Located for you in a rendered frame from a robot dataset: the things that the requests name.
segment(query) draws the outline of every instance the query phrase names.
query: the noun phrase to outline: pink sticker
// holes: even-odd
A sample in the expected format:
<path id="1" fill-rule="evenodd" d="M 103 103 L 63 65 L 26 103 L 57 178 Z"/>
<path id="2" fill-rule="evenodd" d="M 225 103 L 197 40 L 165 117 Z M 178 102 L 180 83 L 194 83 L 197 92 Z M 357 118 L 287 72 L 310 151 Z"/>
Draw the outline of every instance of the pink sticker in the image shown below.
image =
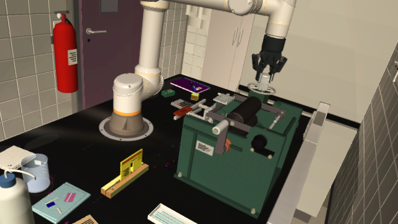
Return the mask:
<path id="1" fill-rule="evenodd" d="M 65 197 L 64 202 L 73 202 L 76 193 L 67 193 L 67 197 Z"/>

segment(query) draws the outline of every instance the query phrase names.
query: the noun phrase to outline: black knob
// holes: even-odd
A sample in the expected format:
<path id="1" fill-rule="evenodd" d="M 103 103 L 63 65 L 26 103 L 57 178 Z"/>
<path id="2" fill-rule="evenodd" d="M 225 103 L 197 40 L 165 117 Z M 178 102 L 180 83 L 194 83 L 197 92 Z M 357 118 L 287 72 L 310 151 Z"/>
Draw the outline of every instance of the black knob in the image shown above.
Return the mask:
<path id="1" fill-rule="evenodd" d="M 266 145 L 267 139 L 261 134 L 255 136 L 251 141 L 251 147 L 256 151 L 263 150 Z"/>

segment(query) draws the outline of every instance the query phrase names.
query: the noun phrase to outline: blue sticker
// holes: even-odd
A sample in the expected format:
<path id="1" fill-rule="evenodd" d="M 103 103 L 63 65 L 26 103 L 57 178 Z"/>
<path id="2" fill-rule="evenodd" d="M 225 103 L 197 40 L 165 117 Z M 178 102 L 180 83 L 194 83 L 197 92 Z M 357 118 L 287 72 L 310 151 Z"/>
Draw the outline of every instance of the blue sticker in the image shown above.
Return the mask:
<path id="1" fill-rule="evenodd" d="M 55 205 L 55 202 L 50 202 L 50 203 L 46 204 L 47 208 L 50 208 L 53 205 Z"/>

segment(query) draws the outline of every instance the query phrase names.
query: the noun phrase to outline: green machine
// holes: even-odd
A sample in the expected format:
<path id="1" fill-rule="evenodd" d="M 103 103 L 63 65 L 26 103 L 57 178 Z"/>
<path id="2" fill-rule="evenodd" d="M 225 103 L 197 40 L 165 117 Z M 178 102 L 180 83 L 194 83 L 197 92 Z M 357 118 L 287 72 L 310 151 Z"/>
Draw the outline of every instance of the green machine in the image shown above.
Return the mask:
<path id="1" fill-rule="evenodd" d="M 258 218 L 280 174 L 302 109 L 250 91 L 201 102 L 184 117 L 179 180 Z"/>

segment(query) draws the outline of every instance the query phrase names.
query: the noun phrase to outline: handwheel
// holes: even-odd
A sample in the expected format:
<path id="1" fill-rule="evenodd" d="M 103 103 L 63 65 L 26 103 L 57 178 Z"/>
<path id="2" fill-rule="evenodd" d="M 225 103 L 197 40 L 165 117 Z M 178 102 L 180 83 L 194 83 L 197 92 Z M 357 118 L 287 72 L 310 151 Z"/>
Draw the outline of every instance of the handwheel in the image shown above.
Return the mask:
<path id="1" fill-rule="evenodd" d="M 276 93 L 275 88 L 273 88 L 271 86 L 269 86 L 267 88 L 267 90 L 262 90 L 262 91 L 257 90 L 258 89 L 257 83 L 249 83 L 248 84 L 248 88 L 249 88 L 249 90 L 251 90 L 251 91 L 253 91 L 255 93 L 258 93 L 258 94 L 262 94 L 262 95 L 274 95 Z"/>

